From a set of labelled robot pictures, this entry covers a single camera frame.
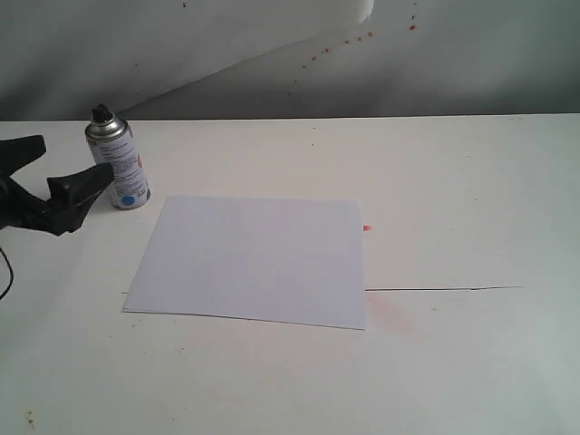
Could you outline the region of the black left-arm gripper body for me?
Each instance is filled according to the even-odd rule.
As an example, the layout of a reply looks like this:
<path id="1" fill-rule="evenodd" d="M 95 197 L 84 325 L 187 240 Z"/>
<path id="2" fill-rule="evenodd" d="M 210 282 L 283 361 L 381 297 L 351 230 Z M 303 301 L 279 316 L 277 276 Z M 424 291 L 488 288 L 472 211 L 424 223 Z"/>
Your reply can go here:
<path id="1" fill-rule="evenodd" d="M 50 196 L 40 198 L 1 173 L 1 228 L 15 227 L 62 235 L 77 231 L 86 212 L 75 212 L 49 202 Z"/>

